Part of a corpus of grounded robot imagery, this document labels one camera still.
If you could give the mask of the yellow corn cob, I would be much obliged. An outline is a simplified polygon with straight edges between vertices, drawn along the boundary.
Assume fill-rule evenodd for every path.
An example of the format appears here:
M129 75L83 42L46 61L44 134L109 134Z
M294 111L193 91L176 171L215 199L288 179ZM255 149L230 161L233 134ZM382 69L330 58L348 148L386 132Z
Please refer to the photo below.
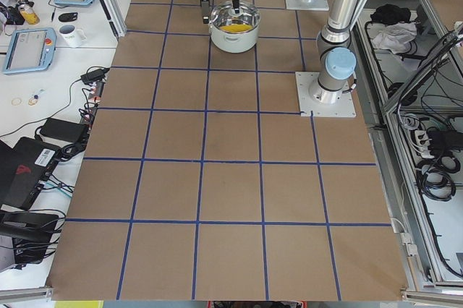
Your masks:
M253 29L252 25L248 24L231 24L220 26L220 29L228 33L245 33Z

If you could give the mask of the pale green electric pot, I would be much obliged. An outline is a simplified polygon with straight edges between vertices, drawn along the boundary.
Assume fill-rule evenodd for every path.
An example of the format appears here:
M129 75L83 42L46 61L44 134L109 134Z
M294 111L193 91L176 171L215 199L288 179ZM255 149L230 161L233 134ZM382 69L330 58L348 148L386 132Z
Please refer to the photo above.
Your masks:
M213 44L222 51L238 54L250 50L257 42L260 12L253 4L241 1L236 13L231 1L211 12L209 32Z

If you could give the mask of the white mug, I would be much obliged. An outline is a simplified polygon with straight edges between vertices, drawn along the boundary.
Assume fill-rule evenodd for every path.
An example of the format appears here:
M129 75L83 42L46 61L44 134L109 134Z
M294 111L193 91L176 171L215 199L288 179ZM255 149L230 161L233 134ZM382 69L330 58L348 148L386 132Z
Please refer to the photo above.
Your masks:
M71 24L62 25L59 28L59 34L71 48L78 48L87 40L84 31Z

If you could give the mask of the black computer mouse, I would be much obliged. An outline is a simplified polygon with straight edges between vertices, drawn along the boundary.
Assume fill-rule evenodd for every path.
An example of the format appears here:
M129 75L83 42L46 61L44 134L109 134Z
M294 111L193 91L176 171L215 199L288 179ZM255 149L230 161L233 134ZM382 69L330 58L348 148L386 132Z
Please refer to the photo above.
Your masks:
M78 18L78 13L77 12L67 12L67 13L62 13L58 16L58 20L60 22L74 22Z

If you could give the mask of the black cloth pile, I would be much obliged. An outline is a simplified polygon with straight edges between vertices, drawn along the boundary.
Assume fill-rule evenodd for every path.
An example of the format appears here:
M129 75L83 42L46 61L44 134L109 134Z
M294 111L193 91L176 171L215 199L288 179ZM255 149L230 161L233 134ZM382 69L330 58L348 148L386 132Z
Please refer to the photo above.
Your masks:
M395 25L398 23L410 23L411 11L408 8L398 7L394 4L385 4L378 7L371 15L373 22L384 25Z

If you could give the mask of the yellow drink can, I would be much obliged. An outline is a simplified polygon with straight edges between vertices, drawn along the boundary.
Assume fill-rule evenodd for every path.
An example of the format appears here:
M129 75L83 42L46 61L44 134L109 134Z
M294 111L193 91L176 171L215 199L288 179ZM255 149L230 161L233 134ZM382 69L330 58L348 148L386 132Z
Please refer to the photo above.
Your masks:
M21 4L18 9L27 24L36 25L40 22L39 16L29 4Z

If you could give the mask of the blue teach pendant near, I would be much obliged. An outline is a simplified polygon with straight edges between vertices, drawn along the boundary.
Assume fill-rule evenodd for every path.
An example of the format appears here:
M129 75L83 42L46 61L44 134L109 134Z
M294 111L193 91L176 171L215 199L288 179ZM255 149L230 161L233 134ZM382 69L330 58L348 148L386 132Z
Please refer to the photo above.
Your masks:
M2 68L4 74L39 72L48 69L56 49L51 27L15 30Z

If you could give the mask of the black power adapter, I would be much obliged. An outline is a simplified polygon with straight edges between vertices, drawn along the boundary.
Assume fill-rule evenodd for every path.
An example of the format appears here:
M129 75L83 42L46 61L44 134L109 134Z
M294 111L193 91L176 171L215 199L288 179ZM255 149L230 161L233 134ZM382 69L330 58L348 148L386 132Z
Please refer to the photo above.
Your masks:
M61 119L47 118L41 126L39 134L65 142L80 142L88 133L88 125L65 121Z

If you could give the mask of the black laptop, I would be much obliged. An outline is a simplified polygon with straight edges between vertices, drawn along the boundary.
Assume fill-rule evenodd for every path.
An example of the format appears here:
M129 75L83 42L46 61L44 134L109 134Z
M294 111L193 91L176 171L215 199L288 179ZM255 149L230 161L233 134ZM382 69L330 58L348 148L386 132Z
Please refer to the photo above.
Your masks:
M14 147L1 142L1 204L28 210L58 164L60 147L21 137Z

